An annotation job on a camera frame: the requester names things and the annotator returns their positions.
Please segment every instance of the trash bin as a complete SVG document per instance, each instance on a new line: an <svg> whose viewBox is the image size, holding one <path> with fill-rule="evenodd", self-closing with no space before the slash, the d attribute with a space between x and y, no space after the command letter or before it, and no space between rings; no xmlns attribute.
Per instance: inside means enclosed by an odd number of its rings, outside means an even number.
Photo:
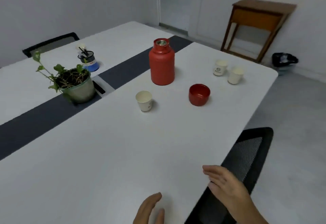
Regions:
<svg viewBox="0 0 326 224"><path fill-rule="evenodd" d="M293 66L299 62L298 58L289 53L274 53L271 61L279 76L291 71Z"/></svg>

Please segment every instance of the person's left hand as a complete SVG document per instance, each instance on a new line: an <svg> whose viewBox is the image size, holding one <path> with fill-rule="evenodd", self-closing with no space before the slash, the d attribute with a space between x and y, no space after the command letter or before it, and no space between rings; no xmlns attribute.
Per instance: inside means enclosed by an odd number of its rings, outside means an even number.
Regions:
<svg viewBox="0 0 326 224"><path fill-rule="evenodd" d="M160 201L161 198L162 194L160 192L146 198L139 207L133 224L148 224L149 216L151 215L155 204ZM164 209L160 209L155 224L164 224Z"/></svg>

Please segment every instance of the dark gray table stripe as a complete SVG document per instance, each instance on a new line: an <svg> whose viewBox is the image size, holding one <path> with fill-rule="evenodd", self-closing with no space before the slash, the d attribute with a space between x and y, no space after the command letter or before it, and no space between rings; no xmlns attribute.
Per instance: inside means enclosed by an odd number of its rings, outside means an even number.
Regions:
<svg viewBox="0 0 326 224"><path fill-rule="evenodd" d="M171 47L176 53L192 43L192 41L179 36L173 36L169 40ZM130 82L132 79L149 70L148 54L151 49L152 48L149 48L111 69L100 73L99 76L114 89L120 88L127 82Z"/></svg>
<svg viewBox="0 0 326 224"><path fill-rule="evenodd" d="M170 38L170 43L175 52L178 52L192 42L173 36ZM99 76L114 89L121 87L149 70L148 53L150 50L151 48L143 51L99 74ZM101 97L96 94L91 101L74 106L67 102L62 95L59 95L0 125L0 160L100 99Z"/></svg>

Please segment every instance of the red cup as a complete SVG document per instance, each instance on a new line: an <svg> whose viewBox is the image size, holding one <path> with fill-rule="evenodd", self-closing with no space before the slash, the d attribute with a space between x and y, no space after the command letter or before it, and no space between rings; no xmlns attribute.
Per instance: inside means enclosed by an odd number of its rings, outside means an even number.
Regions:
<svg viewBox="0 0 326 224"><path fill-rule="evenodd" d="M195 84L189 89L189 101L194 106L203 106L208 101L210 89L204 84Z"/></svg>

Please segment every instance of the chair backrest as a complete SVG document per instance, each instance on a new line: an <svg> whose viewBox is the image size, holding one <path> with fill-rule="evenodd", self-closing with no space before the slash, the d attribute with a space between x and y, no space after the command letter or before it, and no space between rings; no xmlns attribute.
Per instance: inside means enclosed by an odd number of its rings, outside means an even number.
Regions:
<svg viewBox="0 0 326 224"><path fill-rule="evenodd" d="M79 41L79 37L77 36L76 33L69 33L69 34L61 35L59 37L41 42L37 45L31 46L27 49L22 50L22 52L27 57L32 57L32 55L35 51L41 51L44 53L44 52L50 51L52 49L58 48L60 46L67 45L74 41Z"/></svg>
<svg viewBox="0 0 326 224"><path fill-rule="evenodd" d="M244 130L223 161L251 194L273 139L269 127ZM185 224L235 224L226 207L206 188Z"/></svg>

